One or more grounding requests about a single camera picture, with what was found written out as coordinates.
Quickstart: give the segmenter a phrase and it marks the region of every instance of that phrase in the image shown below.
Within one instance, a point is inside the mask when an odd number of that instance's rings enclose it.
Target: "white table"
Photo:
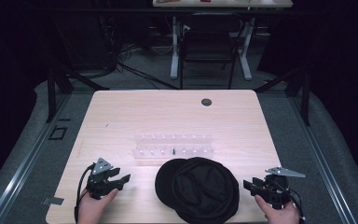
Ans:
[[[293,5],[291,0],[211,0],[211,2],[201,2],[200,0],[180,0],[173,2],[159,3],[157,0],[153,0],[154,7],[245,7],[245,8],[284,8],[291,7]],[[242,49],[240,49],[240,60],[243,70],[243,75],[246,80],[252,80],[252,74],[249,68],[248,61],[246,60],[246,53],[249,48],[249,43],[252,37],[252,32],[255,26],[255,19],[250,19],[246,22],[243,35],[245,40],[243,42]],[[176,18],[172,20],[172,66],[171,66],[171,78],[177,78],[177,72],[179,67],[179,55],[177,48],[178,26]]]
[[[205,106],[202,99],[210,99]],[[136,160],[136,134],[211,134],[212,160],[240,184],[240,206],[228,222],[266,221],[242,180],[263,178],[280,165],[269,128],[253,91],[97,91],[55,193],[48,223],[74,223],[76,189],[84,170],[102,157],[131,180],[109,204],[103,223],[182,223],[157,197],[154,181],[168,159]]]

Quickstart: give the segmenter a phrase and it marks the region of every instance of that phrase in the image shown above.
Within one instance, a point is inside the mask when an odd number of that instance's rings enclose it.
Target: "human hand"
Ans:
[[[113,189],[106,196],[100,200],[91,198],[90,193],[83,189],[81,195],[84,194],[79,204],[78,224],[93,224],[98,223],[103,215],[103,210],[116,197],[118,189]]]
[[[261,210],[266,214],[268,224],[298,224],[300,214],[295,206],[289,202],[283,209],[273,209],[262,197],[255,195],[255,201]]]

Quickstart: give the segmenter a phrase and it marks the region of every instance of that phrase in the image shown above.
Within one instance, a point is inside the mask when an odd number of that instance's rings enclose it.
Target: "clear plastic tray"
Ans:
[[[135,159],[211,158],[211,134],[137,134]]]

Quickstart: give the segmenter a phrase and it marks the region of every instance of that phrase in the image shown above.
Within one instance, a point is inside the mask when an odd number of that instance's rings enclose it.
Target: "silver metal bracket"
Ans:
[[[305,177],[305,175],[298,173],[296,171],[291,171],[286,168],[282,168],[281,166],[277,166],[275,168],[269,168],[266,170],[267,173],[273,175],[284,175],[284,176],[293,176],[293,177]]]
[[[97,163],[95,164],[94,169],[92,170],[93,175],[100,174],[102,172],[108,171],[113,168],[113,165],[104,160],[103,158],[99,158]]]

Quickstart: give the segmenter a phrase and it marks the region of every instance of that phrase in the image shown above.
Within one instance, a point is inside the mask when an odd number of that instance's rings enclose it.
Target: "wire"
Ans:
[[[116,70],[115,68],[107,68],[104,71],[102,71],[101,73],[97,73],[97,74],[93,74],[93,75],[84,75],[84,74],[81,74],[81,75],[83,77],[88,78],[88,79],[94,79],[94,78],[97,78],[97,77],[105,77],[105,76],[111,74],[112,72],[114,72],[115,70]]]
[[[298,197],[298,203],[302,206],[303,196],[293,189],[290,189],[290,190]]]
[[[117,56],[117,61],[122,63],[130,59],[132,57],[132,52],[136,49],[138,48],[136,48],[135,44],[124,44]]]
[[[83,183],[83,179],[84,179],[84,176],[86,175],[87,171],[88,170],[92,170],[94,169],[95,167],[95,162],[90,165],[89,167],[87,167],[87,169],[84,171],[83,175],[81,176],[80,178],[80,181],[79,181],[79,185],[77,187],[77,195],[76,195],[76,207],[75,207],[75,222],[77,223],[77,220],[78,220],[78,215],[79,215],[79,205],[80,205],[80,201],[83,199],[83,197],[87,194],[87,192],[85,192],[81,197],[80,197],[80,190],[81,190],[81,185]]]
[[[149,75],[149,74],[147,74],[147,73],[145,73],[145,72],[141,72],[141,71],[138,71],[138,70],[136,70],[136,69],[134,69],[134,68],[128,67],[128,66],[125,65],[124,63],[117,62],[117,64],[120,65],[123,69],[125,69],[125,70],[127,70],[127,71],[133,73],[134,75],[146,79],[146,81],[148,81],[150,84],[152,84],[152,85],[153,85],[154,87],[156,87],[157,89],[158,89],[158,87],[157,87],[154,83],[150,82],[149,80],[154,81],[154,82],[157,82],[157,83],[162,84],[162,85],[164,85],[164,86],[167,86],[167,87],[169,87],[169,88],[171,88],[171,89],[179,90],[179,88],[177,88],[177,87],[171,85],[170,83],[167,83],[167,82],[164,82],[164,81],[162,81],[162,80],[159,80],[159,79],[157,79],[156,77],[153,77],[153,76],[151,76],[151,75]]]
[[[167,22],[167,25],[168,25],[168,27],[170,28],[171,34],[173,35],[173,31],[172,31],[172,28],[171,28],[171,26],[170,26],[170,23],[169,23],[168,20],[167,20],[167,17],[164,17],[164,20],[165,20],[165,22]],[[167,48],[167,47],[154,47],[154,46],[153,46],[151,49],[152,49],[153,51],[155,51],[156,54],[163,55],[163,54],[169,53],[169,52],[172,50],[172,48],[173,48],[173,42],[172,42],[171,45],[169,46],[169,49],[166,50],[166,51],[164,51],[164,52],[158,52],[158,51],[156,50],[157,48]]]

